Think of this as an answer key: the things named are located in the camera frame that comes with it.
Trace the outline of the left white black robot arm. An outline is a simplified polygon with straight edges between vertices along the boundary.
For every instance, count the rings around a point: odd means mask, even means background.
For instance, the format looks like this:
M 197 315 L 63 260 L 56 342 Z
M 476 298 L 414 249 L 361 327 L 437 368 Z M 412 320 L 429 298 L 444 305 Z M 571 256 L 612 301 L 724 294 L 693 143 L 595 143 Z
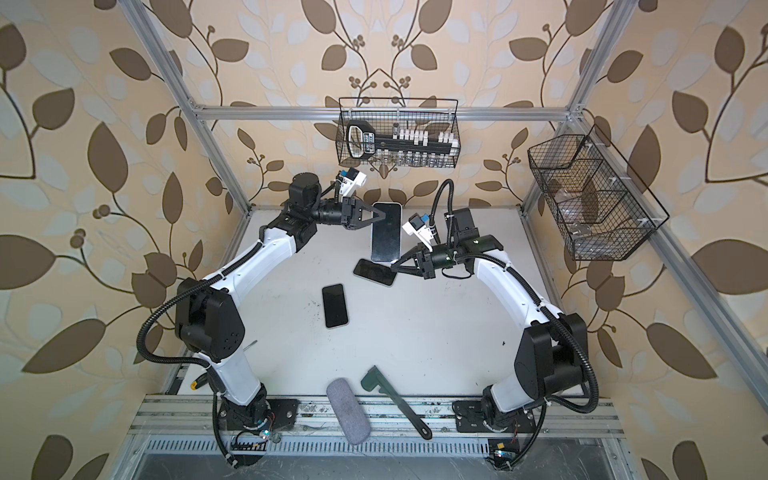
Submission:
M 202 280 L 184 280 L 176 296 L 149 316 L 137 335 L 138 354 L 155 364 L 202 367 L 212 391 L 225 404 L 249 416 L 251 422 L 261 422 L 267 415 L 266 388 L 245 356 L 246 329 L 239 306 L 273 269 L 310 241 L 319 225 L 360 230 L 383 220 L 380 210 L 355 194 L 366 179 L 350 168 L 322 187 L 314 173 L 295 175 L 280 214 L 260 228 L 251 247 Z M 170 308 L 176 310 L 175 335 L 191 351 L 189 357 L 159 356 L 148 347 L 149 331 Z

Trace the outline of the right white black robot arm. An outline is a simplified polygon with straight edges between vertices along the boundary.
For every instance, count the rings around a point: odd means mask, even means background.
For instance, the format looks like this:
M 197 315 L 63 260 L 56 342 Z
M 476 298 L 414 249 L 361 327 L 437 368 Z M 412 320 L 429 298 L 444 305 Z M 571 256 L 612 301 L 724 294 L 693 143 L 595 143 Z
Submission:
M 586 323 L 566 314 L 541 295 L 513 266 L 501 243 L 481 235 L 467 208 L 446 205 L 447 233 L 436 229 L 437 210 L 412 215 L 403 231 L 418 238 L 391 269 L 396 273 L 435 278 L 437 272 L 462 267 L 480 280 L 520 329 L 513 373 L 483 391 L 484 423 L 492 430 L 507 428 L 515 414 L 560 405 L 572 412 L 593 412 L 600 398 L 596 372 L 589 360 Z

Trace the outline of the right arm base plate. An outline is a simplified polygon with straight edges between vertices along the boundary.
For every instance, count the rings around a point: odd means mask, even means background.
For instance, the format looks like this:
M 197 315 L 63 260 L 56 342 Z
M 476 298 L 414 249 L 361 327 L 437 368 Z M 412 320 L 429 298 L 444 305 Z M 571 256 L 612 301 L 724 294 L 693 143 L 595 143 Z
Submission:
M 459 433 L 495 433 L 489 440 L 485 460 L 498 471 L 512 471 L 531 450 L 543 429 L 544 404 L 537 416 L 524 408 L 502 413 L 487 399 L 459 400 L 452 403 Z

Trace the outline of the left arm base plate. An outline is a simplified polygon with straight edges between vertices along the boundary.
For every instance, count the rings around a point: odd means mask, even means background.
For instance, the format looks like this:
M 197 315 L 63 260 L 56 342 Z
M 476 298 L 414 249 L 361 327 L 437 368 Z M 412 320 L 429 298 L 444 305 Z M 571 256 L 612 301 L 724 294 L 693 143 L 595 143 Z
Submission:
M 280 442 L 281 431 L 294 426 L 298 407 L 298 399 L 259 397 L 240 406 L 215 396 L 213 435 L 226 462 L 238 469 L 260 461 L 270 444 Z

